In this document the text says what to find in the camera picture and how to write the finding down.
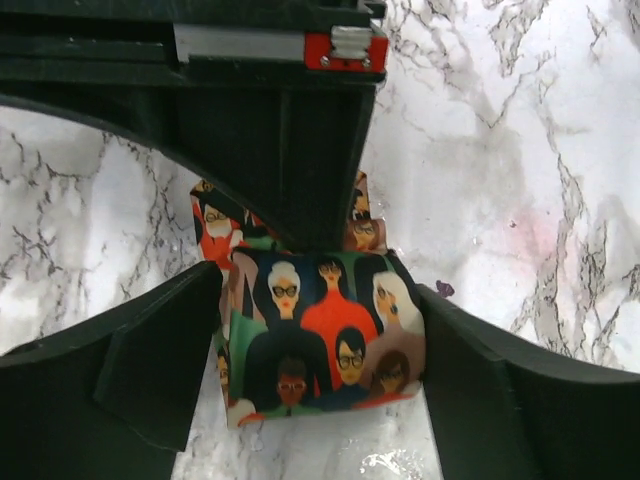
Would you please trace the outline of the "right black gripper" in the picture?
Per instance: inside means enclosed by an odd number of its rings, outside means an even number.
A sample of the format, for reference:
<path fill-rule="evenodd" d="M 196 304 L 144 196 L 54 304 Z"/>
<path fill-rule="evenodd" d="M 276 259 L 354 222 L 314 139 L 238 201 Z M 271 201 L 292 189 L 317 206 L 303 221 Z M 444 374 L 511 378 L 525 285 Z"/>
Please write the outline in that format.
<path fill-rule="evenodd" d="M 288 245 L 332 250 L 386 73 L 385 12 L 381 1 L 5 1 L 1 101 L 156 149 Z M 222 79 L 246 71 L 258 75 Z"/>

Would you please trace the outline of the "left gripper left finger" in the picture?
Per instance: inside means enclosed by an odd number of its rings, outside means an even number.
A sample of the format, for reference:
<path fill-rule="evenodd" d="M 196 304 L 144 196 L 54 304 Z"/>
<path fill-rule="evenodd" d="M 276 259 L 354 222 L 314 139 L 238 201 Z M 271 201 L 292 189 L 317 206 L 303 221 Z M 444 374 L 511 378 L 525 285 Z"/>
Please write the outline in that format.
<path fill-rule="evenodd" d="M 201 262 L 1 358 L 5 479 L 167 479 L 186 447 L 222 275 Z"/>

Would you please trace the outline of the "colourful patterned necktie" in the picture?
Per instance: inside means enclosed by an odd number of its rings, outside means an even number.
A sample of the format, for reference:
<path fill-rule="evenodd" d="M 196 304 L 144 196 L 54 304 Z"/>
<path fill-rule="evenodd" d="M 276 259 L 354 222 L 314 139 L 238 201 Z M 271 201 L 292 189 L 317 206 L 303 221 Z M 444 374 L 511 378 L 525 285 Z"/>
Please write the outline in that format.
<path fill-rule="evenodd" d="M 353 191 L 344 247 L 288 250 L 207 181 L 191 192 L 196 241 L 223 276 L 214 338 L 227 424 L 378 407 L 420 387 L 426 336 L 416 287 Z"/>

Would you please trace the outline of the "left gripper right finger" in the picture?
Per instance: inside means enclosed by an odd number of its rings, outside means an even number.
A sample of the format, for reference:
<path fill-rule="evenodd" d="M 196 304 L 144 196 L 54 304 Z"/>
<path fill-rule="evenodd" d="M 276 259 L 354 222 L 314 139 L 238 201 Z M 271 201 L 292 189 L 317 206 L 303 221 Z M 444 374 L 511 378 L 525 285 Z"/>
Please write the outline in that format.
<path fill-rule="evenodd" d="M 638 478 L 638 374 L 556 354 L 418 291 L 444 478 Z"/>

